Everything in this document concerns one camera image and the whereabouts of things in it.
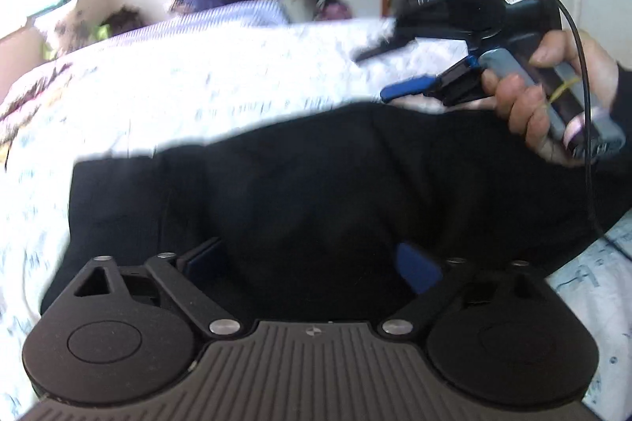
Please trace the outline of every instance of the black device base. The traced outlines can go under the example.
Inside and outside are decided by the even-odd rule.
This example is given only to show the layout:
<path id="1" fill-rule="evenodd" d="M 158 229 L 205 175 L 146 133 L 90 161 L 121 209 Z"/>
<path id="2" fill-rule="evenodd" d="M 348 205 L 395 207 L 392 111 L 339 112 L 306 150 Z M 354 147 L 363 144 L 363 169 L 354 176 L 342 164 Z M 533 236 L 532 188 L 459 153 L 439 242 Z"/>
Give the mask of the black device base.
<path id="1" fill-rule="evenodd" d="M 242 323 L 178 259 L 89 262 L 24 344 L 42 401 L 24 419 L 586 420 L 596 344 L 536 270 L 460 259 L 377 326 Z"/>

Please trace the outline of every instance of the black jacket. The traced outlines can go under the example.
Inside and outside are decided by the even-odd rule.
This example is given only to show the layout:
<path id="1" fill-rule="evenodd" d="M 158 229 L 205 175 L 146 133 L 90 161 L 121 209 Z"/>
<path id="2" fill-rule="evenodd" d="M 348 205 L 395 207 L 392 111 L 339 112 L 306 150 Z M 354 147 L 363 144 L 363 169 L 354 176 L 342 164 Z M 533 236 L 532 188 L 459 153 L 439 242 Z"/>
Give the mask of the black jacket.
<path id="1" fill-rule="evenodd" d="M 622 71 L 612 116 L 629 143 L 595 169 L 605 228 L 632 207 L 630 106 Z M 69 221 L 43 309 L 91 257 L 135 265 L 220 236 L 233 272 L 208 293 L 238 317 L 380 319 L 412 297 L 393 267 L 397 243 L 551 272 L 595 240 L 584 169 L 545 162 L 494 113 L 372 103 L 153 158 L 79 163 Z"/>

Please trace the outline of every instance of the handheld device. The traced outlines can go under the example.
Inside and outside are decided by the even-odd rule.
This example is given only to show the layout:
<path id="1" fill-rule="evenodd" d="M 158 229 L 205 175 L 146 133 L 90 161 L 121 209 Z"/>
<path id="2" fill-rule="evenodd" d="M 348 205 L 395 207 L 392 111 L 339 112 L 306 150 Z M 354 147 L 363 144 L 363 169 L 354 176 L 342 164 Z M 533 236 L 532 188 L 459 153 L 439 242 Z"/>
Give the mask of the handheld device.
<path id="1" fill-rule="evenodd" d="M 432 0 L 405 8 L 396 19 L 393 36 L 356 55 L 356 61 L 402 47 L 415 38 L 465 40 L 470 52 L 467 59 L 478 59 L 480 66 L 464 60 L 457 65 L 460 74 L 451 68 L 416 93 L 451 106 L 485 96 L 480 87 L 485 68 L 500 77 L 518 73 L 527 84 L 542 85 L 549 102 L 551 137 L 572 157 L 582 159 L 589 146 L 591 160 L 615 155 L 624 146 L 625 135 L 595 96 L 585 97 L 585 77 L 578 76 L 568 63 L 551 69 L 529 65 L 544 34 L 562 28 L 560 9 L 568 13 L 559 0 Z M 409 89 L 402 89 L 410 94 Z M 584 130 L 586 120 L 590 121 L 588 131 Z"/>

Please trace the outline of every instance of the gray grip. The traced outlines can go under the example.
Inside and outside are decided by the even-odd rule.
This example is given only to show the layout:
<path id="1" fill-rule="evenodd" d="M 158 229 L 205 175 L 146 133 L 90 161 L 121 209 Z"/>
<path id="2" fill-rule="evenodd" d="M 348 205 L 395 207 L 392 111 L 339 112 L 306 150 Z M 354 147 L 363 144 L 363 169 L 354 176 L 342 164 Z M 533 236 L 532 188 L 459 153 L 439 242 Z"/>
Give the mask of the gray grip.
<path id="1" fill-rule="evenodd" d="M 523 78 L 525 84 L 536 85 L 529 73 L 527 73 L 514 56 L 504 48 L 486 51 L 480 56 L 478 62 L 483 68 L 491 69 L 491 71 L 496 73 L 496 75 L 500 78 L 516 73 Z M 562 63 L 558 67 L 561 66 L 563 72 L 568 71 L 564 69 L 564 65 L 568 66 L 571 71 L 573 70 L 570 64 Z M 555 109 L 550 105 L 548 107 L 548 113 L 549 119 L 551 119 L 551 137 L 561 143 L 562 138 L 564 137 L 564 131 L 566 130 L 566 124 L 562 121 L 557 112 L 555 112 Z"/>

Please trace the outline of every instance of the logo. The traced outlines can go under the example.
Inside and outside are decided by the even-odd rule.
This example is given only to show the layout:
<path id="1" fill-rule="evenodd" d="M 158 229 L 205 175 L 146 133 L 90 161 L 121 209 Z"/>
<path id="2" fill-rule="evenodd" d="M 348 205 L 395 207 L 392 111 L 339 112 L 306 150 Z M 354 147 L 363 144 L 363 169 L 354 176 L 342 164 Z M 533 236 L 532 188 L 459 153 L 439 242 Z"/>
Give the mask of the logo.
<path id="1" fill-rule="evenodd" d="M 311 327 L 308 328 L 305 333 L 310 337 L 316 338 L 322 334 L 322 330 L 318 327 Z"/>

